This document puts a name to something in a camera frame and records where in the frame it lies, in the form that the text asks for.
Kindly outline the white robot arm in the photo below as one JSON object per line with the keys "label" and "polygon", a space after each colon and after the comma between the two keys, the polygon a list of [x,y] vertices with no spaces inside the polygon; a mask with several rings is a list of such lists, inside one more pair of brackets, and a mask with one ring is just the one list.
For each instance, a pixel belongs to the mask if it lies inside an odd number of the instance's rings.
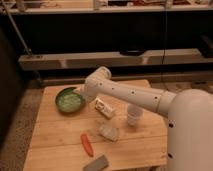
{"label": "white robot arm", "polygon": [[99,67],[86,77],[81,95],[87,102],[109,95],[166,118],[168,171],[213,171],[213,94],[199,89],[173,93],[111,77],[107,67]]}

